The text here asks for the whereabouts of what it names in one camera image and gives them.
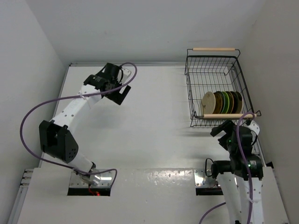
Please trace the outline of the black plate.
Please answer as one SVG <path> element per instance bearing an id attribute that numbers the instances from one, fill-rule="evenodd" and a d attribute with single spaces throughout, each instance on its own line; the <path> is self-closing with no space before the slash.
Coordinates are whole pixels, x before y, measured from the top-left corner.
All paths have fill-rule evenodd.
<path id="1" fill-rule="evenodd" d="M 235 114 L 237 112 L 238 109 L 238 102 L 239 102 L 239 98 L 236 92 L 232 91 L 231 92 L 233 95 L 233 99 L 234 99 L 234 106 L 233 106 L 233 110 L 232 113 Z"/>

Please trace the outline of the yellow patterned plate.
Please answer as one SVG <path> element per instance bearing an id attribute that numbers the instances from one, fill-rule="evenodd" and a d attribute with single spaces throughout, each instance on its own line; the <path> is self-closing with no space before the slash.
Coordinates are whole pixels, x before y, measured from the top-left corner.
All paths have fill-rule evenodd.
<path id="1" fill-rule="evenodd" d="M 228 114 L 232 114 L 234 110 L 234 95 L 230 91 L 226 91 L 229 98 Z"/>
<path id="2" fill-rule="evenodd" d="M 221 113 L 221 106 L 222 106 L 222 99 L 218 92 L 214 92 L 215 96 L 215 109 L 213 114 L 220 114 Z"/>

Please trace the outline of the beige floral plate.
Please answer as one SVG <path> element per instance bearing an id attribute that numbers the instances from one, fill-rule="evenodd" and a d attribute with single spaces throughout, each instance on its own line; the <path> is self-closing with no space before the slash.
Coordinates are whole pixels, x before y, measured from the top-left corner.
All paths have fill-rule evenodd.
<path id="1" fill-rule="evenodd" d="M 215 105 L 215 95 L 211 91 L 207 92 L 201 100 L 202 114 L 213 114 L 215 110 Z"/>

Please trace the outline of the cream plate with flowers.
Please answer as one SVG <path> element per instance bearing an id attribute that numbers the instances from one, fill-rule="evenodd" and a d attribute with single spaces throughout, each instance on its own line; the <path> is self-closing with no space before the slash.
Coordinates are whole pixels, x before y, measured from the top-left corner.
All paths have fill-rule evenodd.
<path id="1" fill-rule="evenodd" d="M 242 97 L 241 93 L 238 91 L 236 91 L 236 94 L 237 94 L 237 98 L 238 98 L 238 107 L 237 107 L 236 113 L 240 114 L 243 109 L 243 97 Z"/>

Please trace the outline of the lime green plate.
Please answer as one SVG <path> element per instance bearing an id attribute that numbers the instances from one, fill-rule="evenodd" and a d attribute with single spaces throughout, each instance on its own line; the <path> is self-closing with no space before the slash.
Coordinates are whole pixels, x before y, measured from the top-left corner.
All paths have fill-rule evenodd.
<path id="1" fill-rule="evenodd" d="M 223 91 L 222 94 L 224 96 L 224 101 L 225 101 L 224 106 L 223 106 L 223 110 L 222 110 L 222 114 L 227 114 L 228 109 L 229 109 L 229 96 L 225 91 Z"/>

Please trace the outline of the blue patterned plate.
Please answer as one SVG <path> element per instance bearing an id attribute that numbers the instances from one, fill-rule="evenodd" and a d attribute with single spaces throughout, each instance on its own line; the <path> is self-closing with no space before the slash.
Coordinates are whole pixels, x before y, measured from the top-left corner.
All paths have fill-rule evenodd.
<path id="1" fill-rule="evenodd" d="M 226 114 L 227 110 L 226 110 L 226 98 L 223 92 L 218 91 L 221 99 L 222 99 L 222 106 L 221 106 L 221 114 Z"/>

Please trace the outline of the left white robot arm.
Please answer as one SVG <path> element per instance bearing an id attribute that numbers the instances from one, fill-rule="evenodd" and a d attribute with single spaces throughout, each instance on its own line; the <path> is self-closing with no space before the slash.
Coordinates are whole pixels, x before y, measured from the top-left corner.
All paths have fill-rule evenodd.
<path id="1" fill-rule="evenodd" d="M 131 71 L 122 66 L 107 63 L 98 73 L 91 74 L 83 82 L 74 98 L 51 121 L 42 121 L 39 125 L 41 149 L 45 154 L 63 161 L 70 166 L 82 181 L 96 185 L 101 180 L 101 171 L 80 152 L 73 136 L 80 120 L 101 99 L 107 98 L 121 105 L 131 89 L 124 85 L 131 76 Z"/>

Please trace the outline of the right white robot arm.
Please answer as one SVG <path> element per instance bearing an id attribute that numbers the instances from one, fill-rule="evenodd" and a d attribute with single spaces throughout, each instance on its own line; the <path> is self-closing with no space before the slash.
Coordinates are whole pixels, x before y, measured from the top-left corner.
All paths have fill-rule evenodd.
<path id="1" fill-rule="evenodd" d="M 251 128 L 237 126 L 227 120 L 214 127 L 214 137 L 224 131 L 218 139 L 229 153 L 228 161 L 213 161 L 212 178 L 221 187 L 231 224 L 263 224 L 262 207 L 263 164 L 253 153 L 253 133 Z"/>

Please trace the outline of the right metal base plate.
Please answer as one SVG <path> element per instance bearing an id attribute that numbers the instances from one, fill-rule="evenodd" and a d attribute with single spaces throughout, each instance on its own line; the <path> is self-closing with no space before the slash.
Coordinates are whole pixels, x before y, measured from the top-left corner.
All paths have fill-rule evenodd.
<path id="1" fill-rule="evenodd" d="M 194 169 L 193 173 L 195 186 L 197 188 L 216 188 L 220 186 L 216 179 L 207 176 L 207 174 L 210 174 L 210 170 Z"/>

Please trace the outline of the metal base plate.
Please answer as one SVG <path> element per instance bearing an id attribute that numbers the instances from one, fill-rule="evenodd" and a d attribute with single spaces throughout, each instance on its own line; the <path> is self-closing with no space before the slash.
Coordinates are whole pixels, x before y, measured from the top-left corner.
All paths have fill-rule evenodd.
<path id="1" fill-rule="evenodd" d="M 194 169 L 193 173 L 195 186 L 197 188 L 216 188 L 220 186 L 216 179 L 207 176 L 207 174 L 210 174 L 210 170 Z"/>
<path id="2" fill-rule="evenodd" d="M 72 171 L 69 187 L 71 188 L 109 188 L 112 184 L 113 175 L 111 171 L 97 175 L 82 175 Z"/>

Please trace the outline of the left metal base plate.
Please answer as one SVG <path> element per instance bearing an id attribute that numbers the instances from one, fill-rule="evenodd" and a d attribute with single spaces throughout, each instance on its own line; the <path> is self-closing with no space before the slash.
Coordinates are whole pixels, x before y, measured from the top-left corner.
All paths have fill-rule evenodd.
<path id="1" fill-rule="evenodd" d="M 111 171 L 97 175 L 82 175 L 72 171 L 69 187 L 71 188 L 109 188 L 112 184 L 113 175 Z"/>

